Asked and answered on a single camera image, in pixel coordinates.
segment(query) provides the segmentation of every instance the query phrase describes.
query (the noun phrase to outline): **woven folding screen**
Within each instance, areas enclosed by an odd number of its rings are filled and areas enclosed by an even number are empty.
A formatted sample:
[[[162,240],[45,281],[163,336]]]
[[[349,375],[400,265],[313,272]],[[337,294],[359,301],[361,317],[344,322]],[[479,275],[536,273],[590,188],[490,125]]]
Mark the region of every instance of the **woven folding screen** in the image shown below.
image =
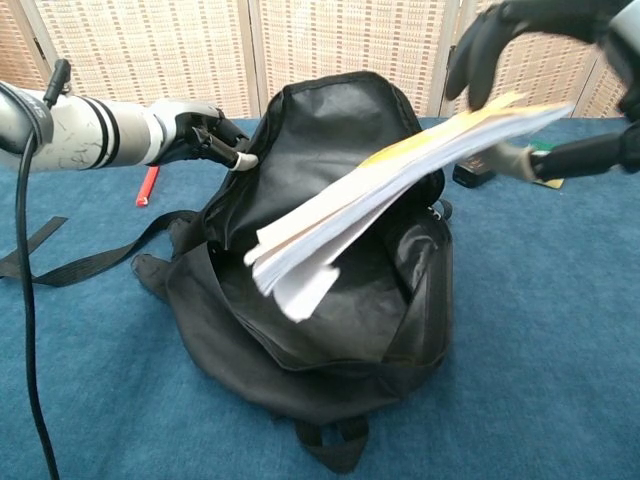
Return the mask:
[[[473,15],[461,25],[459,31],[476,15],[496,0],[469,0]],[[593,47],[576,40],[543,34],[527,34],[514,41],[502,53],[491,98],[513,90],[526,93],[521,105],[550,102],[578,101],[596,59]],[[447,104],[443,114],[467,108],[466,92],[454,104]]]
[[[246,117],[250,91],[236,0],[36,0],[74,92],[142,104],[215,102]]]
[[[22,88],[42,89],[44,81],[20,31],[9,2],[0,0],[0,80]]]
[[[585,85],[574,116],[618,117],[617,104],[625,93],[625,86],[601,55]]]
[[[447,3],[455,7],[449,17]],[[450,19],[453,31],[457,2],[256,0],[252,5],[252,21],[259,25],[256,55],[263,56],[269,98],[288,83],[371,70],[402,89],[419,115],[437,113],[444,75],[440,85],[433,81],[436,65],[446,62],[444,26]]]

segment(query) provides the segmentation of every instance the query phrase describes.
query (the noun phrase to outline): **black cable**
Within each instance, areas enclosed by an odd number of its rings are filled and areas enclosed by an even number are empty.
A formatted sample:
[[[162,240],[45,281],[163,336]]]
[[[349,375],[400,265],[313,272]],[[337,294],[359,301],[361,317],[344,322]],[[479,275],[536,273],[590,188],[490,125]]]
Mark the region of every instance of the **black cable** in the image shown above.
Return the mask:
[[[53,453],[53,446],[49,439],[49,432],[44,422],[42,409],[40,408],[40,398],[38,396],[38,379],[36,376],[36,310],[33,294],[33,282],[31,275],[31,262],[29,261],[29,247],[27,244],[27,183],[31,160],[36,149],[36,136],[31,133],[27,140],[27,145],[22,158],[20,159],[20,169],[18,172],[18,184],[16,187],[16,240],[18,262],[20,265],[20,279],[22,282],[22,294],[24,297],[25,309],[25,360],[27,370],[27,389],[29,391],[29,402],[31,403],[31,413],[36,424],[36,430],[40,436],[42,450],[47,460],[49,475],[52,480],[59,480],[60,474],[56,465],[56,457]]]

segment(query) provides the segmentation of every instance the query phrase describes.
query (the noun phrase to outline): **black remote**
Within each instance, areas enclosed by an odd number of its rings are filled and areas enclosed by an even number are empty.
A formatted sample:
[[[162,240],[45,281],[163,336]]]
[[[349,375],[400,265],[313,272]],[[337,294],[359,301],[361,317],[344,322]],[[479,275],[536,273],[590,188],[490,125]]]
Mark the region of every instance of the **black remote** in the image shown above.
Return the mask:
[[[453,168],[453,181],[467,188],[479,187],[495,176],[496,173],[479,156],[459,162]]]

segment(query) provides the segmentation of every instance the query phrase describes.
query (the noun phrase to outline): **stack of papers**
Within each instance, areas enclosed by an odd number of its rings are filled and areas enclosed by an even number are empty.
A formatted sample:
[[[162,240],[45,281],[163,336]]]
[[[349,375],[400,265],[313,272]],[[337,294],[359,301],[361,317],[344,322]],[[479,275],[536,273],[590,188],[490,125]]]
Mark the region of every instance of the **stack of papers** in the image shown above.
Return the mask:
[[[299,322],[309,318],[337,280],[332,262],[398,197],[425,175],[514,136],[563,117],[571,105],[510,108],[522,98],[504,95],[477,112],[391,145],[309,201],[256,232],[246,253],[258,290]]]

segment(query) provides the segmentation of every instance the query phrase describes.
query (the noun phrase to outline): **green object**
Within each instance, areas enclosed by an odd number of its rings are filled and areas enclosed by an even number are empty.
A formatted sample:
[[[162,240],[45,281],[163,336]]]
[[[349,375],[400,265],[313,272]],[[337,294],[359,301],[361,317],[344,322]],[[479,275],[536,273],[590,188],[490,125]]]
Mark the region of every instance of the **green object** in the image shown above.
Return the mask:
[[[552,145],[550,143],[544,143],[544,142],[539,142],[537,140],[534,140],[533,142],[530,143],[530,145],[536,149],[536,150],[540,150],[543,152],[548,152],[549,150],[551,150],[553,147],[555,147],[555,145]]]

